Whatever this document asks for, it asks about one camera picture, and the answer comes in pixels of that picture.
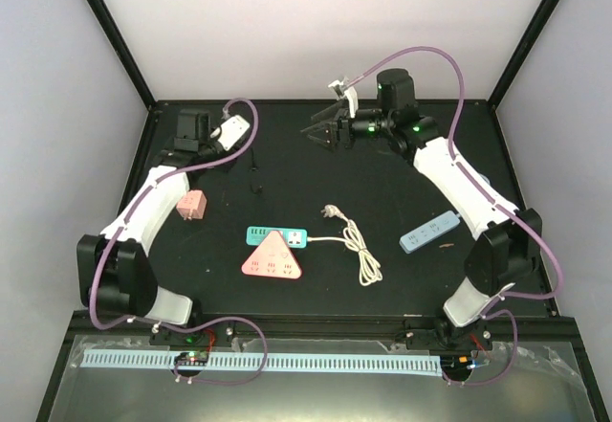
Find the teal power strip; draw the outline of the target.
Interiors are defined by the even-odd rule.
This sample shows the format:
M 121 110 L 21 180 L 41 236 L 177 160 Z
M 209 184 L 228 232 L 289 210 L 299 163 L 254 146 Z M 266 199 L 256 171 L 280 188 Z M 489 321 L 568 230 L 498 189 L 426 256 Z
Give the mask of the teal power strip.
M 271 232 L 279 232 L 290 248 L 303 249 L 307 246 L 308 234 L 305 229 L 249 226 L 246 230 L 246 243 L 258 246 Z

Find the pink triangular power strip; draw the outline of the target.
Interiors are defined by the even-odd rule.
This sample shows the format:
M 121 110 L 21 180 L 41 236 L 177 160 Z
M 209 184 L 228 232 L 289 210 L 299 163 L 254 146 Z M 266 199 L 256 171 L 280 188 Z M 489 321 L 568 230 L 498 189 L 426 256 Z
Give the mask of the pink triangular power strip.
M 302 270 L 281 232 L 271 231 L 242 264 L 244 275 L 296 280 Z

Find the light blue power strip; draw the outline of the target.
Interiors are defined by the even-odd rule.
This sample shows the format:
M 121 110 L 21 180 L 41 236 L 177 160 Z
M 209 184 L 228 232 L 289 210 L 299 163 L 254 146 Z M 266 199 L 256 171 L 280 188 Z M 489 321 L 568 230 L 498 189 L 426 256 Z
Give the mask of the light blue power strip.
M 446 211 L 404 234 L 399 240 L 400 247 L 405 253 L 411 254 L 431 241 L 449 233 L 458 227 L 460 223 L 461 217 L 459 213 Z

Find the pink square socket adapter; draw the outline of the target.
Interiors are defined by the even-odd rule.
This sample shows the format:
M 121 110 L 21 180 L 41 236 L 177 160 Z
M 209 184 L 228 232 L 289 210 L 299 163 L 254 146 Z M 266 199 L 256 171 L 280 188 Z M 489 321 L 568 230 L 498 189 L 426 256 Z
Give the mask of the pink square socket adapter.
M 176 211 L 184 220 L 204 218 L 207 198 L 201 190 L 190 190 L 176 205 Z

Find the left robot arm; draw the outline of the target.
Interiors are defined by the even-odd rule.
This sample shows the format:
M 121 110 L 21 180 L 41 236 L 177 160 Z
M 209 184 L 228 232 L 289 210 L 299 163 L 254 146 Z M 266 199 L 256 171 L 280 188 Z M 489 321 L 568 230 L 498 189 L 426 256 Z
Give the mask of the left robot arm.
M 81 301 L 99 330 L 140 320 L 163 324 L 183 344 L 196 344 L 206 323 L 191 297 L 163 288 L 149 261 L 168 216 L 190 193 L 198 176 L 233 163 L 251 148 L 259 115 L 232 115 L 225 105 L 218 123 L 208 111 L 183 110 L 176 133 L 154 156 L 146 178 L 128 205 L 100 233 L 84 235 L 76 258 Z

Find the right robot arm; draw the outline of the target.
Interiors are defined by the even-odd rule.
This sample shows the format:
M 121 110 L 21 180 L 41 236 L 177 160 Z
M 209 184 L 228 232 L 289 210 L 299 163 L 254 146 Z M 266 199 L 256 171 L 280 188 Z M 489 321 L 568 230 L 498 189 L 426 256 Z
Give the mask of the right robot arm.
M 384 138 L 424 175 L 458 211 L 474 245 L 464 263 L 465 277 L 445 301 L 445 318 L 434 325 L 437 342 L 455 348 L 470 335 L 496 300 L 508 294 L 539 266 L 537 239 L 542 221 L 532 209 L 520 210 L 479 176 L 454 144 L 439 133 L 436 121 L 421 114 L 413 78 L 392 68 L 377 75 L 377 105 L 361 109 L 346 80 L 329 84 L 337 101 L 316 113 L 303 134 L 333 150 L 355 141 Z

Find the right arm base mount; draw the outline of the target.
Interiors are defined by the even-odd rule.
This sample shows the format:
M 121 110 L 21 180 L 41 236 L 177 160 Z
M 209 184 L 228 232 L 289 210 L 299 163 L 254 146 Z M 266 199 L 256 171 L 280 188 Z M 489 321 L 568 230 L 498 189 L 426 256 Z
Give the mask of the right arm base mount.
M 471 352 L 492 349 L 487 323 L 478 320 L 467 326 L 455 326 L 445 316 L 406 317 L 397 339 L 409 349 L 433 352 Z

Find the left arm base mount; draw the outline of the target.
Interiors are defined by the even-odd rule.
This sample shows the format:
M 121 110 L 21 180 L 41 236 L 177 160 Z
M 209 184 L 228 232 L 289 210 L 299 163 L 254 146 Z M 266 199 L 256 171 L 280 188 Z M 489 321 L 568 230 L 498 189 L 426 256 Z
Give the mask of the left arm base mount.
M 191 333 L 161 328 L 149 337 L 151 345 L 167 346 L 170 349 L 213 349 L 225 345 L 233 337 L 236 321 L 223 321 Z

